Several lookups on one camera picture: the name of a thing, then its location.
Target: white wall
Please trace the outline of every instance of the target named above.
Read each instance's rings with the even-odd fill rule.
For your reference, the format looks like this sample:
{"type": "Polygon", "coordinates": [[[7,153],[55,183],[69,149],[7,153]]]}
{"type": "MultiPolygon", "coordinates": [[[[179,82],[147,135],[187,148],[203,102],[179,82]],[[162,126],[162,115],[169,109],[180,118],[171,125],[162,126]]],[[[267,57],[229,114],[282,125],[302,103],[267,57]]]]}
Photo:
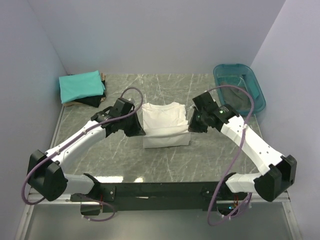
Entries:
{"type": "Polygon", "coordinates": [[[0,239],[14,238],[30,154],[48,149],[66,72],[26,0],[0,3],[0,239]]]}
{"type": "Polygon", "coordinates": [[[28,0],[70,74],[251,65],[285,0],[28,0]]]}
{"type": "Polygon", "coordinates": [[[266,99],[262,135],[297,160],[289,189],[305,240],[320,239],[320,1],[287,0],[252,69],[266,99]]]}

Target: gray marble table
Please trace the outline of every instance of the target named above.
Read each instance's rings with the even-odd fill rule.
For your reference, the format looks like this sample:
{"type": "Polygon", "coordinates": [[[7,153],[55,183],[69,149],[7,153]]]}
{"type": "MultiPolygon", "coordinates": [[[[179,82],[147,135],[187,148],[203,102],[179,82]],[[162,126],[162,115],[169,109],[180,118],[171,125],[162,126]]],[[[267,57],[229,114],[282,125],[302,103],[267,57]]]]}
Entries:
{"type": "MultiPolygon", "coordinates": [[[[186,105],[187,119],[192,116],[192,98],[215,86],[212,74],[109,74],[106,76],[107,98],[99,108],[87,105],[63,109],[55,144],[78,131],[90,117],[113,106],[122,91],[130,86],[141,89],[144,100],[154,105],[178,102],[186,105]]],[[[216,92],[213,98],[219,102],[216,92]]],[[[126,98],[140,101],[132,90],[126,98]]],[[[138,111],[142,123],[142,112],[138,111]]],[[[256,117],[251,128],[260,135],[256,117]]],[[[214,129],[208,133],[192,133],[189,146],[143,149],[142,137],[126,137],[122,131],[92,146],[66,171],[67,174],[88,173],[106,182],[198,182],[218,181],[231,163],[237,146],[214,129]]],[[[252,161],[242,153],[232,171],[256,173],[252,161]]]]}

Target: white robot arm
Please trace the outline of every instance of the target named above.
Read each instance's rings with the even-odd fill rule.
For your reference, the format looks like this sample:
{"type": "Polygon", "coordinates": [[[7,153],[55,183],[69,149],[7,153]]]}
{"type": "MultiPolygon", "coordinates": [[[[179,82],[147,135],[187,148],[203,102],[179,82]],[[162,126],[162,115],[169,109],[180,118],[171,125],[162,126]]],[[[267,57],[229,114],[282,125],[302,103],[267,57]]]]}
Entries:
{"type": "Polygon", "coordinates": [[[105,139],[110,134],[123,130],[127,137],[143,136],[137,114],[116,120],[100,126],[98,123],[115,119],[131,113],[134,103],[125,98],[118,98],[113,107],[97,112],[85,126],[59,145],[42,153],[36,150],[29,160],[28,173],[48,156],[53,156],[39,167],[28,180],[48,201],[57,199],[62,194],[88,194],[94,188],[99,188],[99,182],[91,175],[64,174],[70,164],[95,143],[105,139]]]}
{"type": "Polygon", "coordinates": [[[259,137],[230,105],[218,106],[209,92],[193,98],[195,109],[189,125],[190,132],[207,132],[216,128],[238,146],[243,130],[242,150],[253,161],[259,173],[229,174],[225,184],[232,193],[258,193],[266,201],[273,201],[295,181],[297,161],[284,157],[259,137]]]}

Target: folded teal shirt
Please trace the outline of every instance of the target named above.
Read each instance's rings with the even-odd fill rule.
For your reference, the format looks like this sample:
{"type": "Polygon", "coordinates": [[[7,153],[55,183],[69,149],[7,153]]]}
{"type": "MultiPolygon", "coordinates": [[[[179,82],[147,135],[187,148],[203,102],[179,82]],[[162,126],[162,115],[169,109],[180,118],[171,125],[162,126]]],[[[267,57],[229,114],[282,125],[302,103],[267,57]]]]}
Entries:
{"type": "Polygon", "coordinates": [[[61,76],[59,84],[63,104],[76,99],[102,95],[106,89],[101,82],[99,71],[61,76]]]}

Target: purple cable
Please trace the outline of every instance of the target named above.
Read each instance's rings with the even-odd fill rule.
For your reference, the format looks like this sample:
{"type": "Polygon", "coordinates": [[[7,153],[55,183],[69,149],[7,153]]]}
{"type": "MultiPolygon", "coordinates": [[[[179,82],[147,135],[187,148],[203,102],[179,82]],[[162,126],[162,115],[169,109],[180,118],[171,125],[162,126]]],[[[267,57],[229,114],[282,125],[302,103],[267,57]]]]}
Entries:
{"type": "MultiPolygon", "coordinates": [[[[255,108],[255,103],[254,103],[254,99],[251,97],[251,95],[243,90],[242,88],[240,87],[237,87],[237,86],[234,86],[234,85],[221,85],[221,86],[216,86],[210,90],[208,90],[208,92],[211,92],[212,90],[216,90],[216,89],[220,89],[220,88],[234,88],[234,89],[238,89],[239,91],[243,92],[244,94],[246,94],[250,100],[250,103],[251,103],[251,109],[249,111],[249,114],[246,116],[245,120],[244,120],[244,124],[243,125],[246,125],[248,124],[249,122],[249,119],[254,111],[254,108],[255,108]]],[[[228,169],[225,171],[225,173],[222,175],[221,177],[221,180],[218,182],[214,192],[213,192],[213,195],[212,195],[212,198],[211,198],[211,201],[210,201],[210,204],[209,204],[209,207],[208,207],[208,212],[207,212],[207,216],[206,216],[206,220],[207,220],[207,223],[210,225],[210,226],[217,226],[221,223],[223,223],[225,220],[229,219],[232,217],[232,215],[238,211],[240,209],[240,207],[247,201],[247,203],[245,204],[245,209],[239,213],[237,213],[237,215],[235,215],[234,217],[238,216],[238,215],[241,215],[246,209],[247,209],[247,206],[249,205],[250,203],[250,200],[251,200],[251,197],[252,197],[252,193],[249,193],[246,198],[236,207],[234,208],[227,216],[225,216],[222,220],[218,221],[218,222],[210,222],[210,215],[211,215],[211,211],[212,211],[212,208],[214,206],[214,203],[215,203],[215,200],[217,198],[217,195],[218,195],[218,192],[219,192],[219,189],[221,188],[221,185],[225,179],[225,177],[228,175],[229,171],[231,170],[232,166],[235,164],[236,160],[238,159],[240,153],[241,153],[241,150],[242,150],[242,147],[245,143],[245,139],[246,139],[246,129],[244,128],[243,131],[242,131],[242,136],[241,136],[241,142],[240,142],[240,145],[239,145],[239,148],[238,148],[238,151],[236,152],[234,158],[232,159],[232,162],[230,164],[230,166],[228,167],[228,169]]]]}
{"type": "MultiPolygon", "coordinates": [[[[139,104],[138,107],[136,107],[132,112],[130,112],[130,113],[127,114],[127,115],[120,116],[120,117],[115,117],[115,118],[110,118],[110,119],[107,119],[107,120],[105,120],[105,121],[99,122],[99,123],[97,123],[97,124],[89,127],[88,129],[86,129],[85,132],[81,132],[78,136],[76,136],[76,137],[75,137],[74,139],[72,139],[70,142],[68,142],[67,144],[65,144],[64,146],[62,146],[58,151],[61,152],[61,151],[65,150],[65,149],[68,148],[70,145],[72,145],[72,144],[74,144],[76,141],[78,141],[82,136],[84,136],[85,134],[87,134],[89,131],[91,131],[92,129],[94,129],[94,128],[96,128],[96,127],[99,127],[99,126],[101,126],[101,125],[103,125],[103,124],[107,124],[107,123],[119,121],[119,120],[121,120],[121,119],[125,119],[125,118],[130,117],[130,116],[132,116],[133,114],[135,114],[135,113],[141,108],[141,106],[142,106],[142,104],[143,104],[143,102],[144,102],[144,96],[143,96],[142,92],[141,92],[138,88],[132,86],[132,87],[126,88],[126,89],[122,92],[121,97],[123,97],[123,95],[124,95],[128,90],[130,90],[130,89],[134,89],[134,90],[136,90],[136,91],[140,94],[141,102],[140,102],[140,104],[139,104]]],[[[24,201],[25,204],[28,204],[28,205],[36,205],[36,204],[42,202],[42,201],[45,199],[45,198],[43,197],[43,198],[41,198],[41,199],[38,200],[38,201],[30,202],[30,201],[28,201],[28,199],[27,199],[26,196],[25,196],[25,189],[26,189],[26,186],[27,186],[27,183],[28,183],[30,177],[35,173],[35,171],[36,171],[38,168],[40,168],[43,164],[45,164],[48,160],[54,158],[54,157],[57,156],[57,155],[58,155],[58,152],[54,152],[54,153],[51,154],[50,156],[46,157],[43,161],[41,161],[41,162],[40,162],[39,164],[37,164],[33,169],[31,169],[31,171],[26,175],[26,178],[25,178],[25,180],[24,180],[24,182],[23,182],[23,184],[22,184],[22,189],[21,189],[21,198],[22,198],[22,200],[24,201]]],[[[111,207],[112,210],[113,210],[113,214],[111,215],[111,217],[108,217],[108,218],[106,218],[106,219],[96,220],[95,222],[103,222],[103,221],[109,220],[110,218],[112,218],[112,217],[115,215],[116,211],[115,211],[114,207],[111,206],[110,204],[108,204],[108,203],[106,203],[106,202],[100,202],[100,201],[97,201],[97,200],[94,200],[94,199],[91,199],[91,198],[88,198],[88,197],[86,197],[86,198],[87,198],[87,199],[90,199],[91,201],[94,201],[94,202],[97,202],[97,203],[100,203],[100,204],[104,204],[104,205],[106,205],[106,206],[108,206],[108,207],[111,207]]]]}

